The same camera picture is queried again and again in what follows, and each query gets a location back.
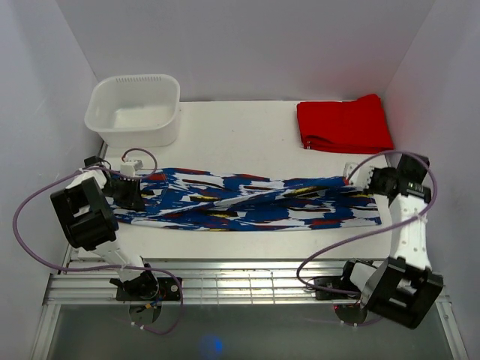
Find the blue patterned trousers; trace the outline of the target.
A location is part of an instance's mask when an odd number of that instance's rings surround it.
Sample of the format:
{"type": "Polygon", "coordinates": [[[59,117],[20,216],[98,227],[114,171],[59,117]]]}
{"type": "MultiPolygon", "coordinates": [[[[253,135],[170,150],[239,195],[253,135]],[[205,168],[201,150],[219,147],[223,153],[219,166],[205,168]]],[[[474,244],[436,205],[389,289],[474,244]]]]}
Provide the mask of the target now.
{"type": "Polygon", "coordinates": [[[144,210],[108,198],[124,224],[198,231],[290,231],[372,227],[377,203],[340,176],[270,179],[163,168],[140,183],[144,210]]]}

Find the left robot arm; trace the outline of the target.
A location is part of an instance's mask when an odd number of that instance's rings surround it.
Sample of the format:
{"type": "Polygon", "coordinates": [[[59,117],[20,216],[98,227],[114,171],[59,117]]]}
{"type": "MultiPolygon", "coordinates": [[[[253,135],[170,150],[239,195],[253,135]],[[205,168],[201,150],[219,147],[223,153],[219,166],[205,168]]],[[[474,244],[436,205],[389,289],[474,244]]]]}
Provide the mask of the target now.
{"type": "Polygon", "coordinates": [[[84,168],[63,190],[50,196],[53,208],[68,243],[100,256],[109,265],[119,265],[118,278],[111,283],[135,299],[151,300],[159,296],[158,279],[139,255],[122,249],[116,232],[116,220],[108,199],[121,209],[145,209],[137,172],[141,160],[122,159],[120,175],[110,170],[110,163],[92,156],[84,160],[84,168]]]}

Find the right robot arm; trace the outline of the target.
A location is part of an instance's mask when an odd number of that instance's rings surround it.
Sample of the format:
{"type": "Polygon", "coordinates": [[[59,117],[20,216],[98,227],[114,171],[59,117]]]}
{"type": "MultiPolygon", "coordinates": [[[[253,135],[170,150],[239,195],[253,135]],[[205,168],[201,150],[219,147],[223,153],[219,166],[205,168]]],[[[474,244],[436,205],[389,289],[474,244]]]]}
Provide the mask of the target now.
{"type": "Polygon", "coordinates": [[[424,186],[430,161],[402,154],[395,167],[376,168],[347,163],[348,184],[387,197],[394,229],[388,257],[380,266],[354,259],[343,267],[340,292],[355,298],[361,309],[415,329],[443,288],[443,276],[433,272],[426,245],[428,206],[432,192],[424,186]]]}

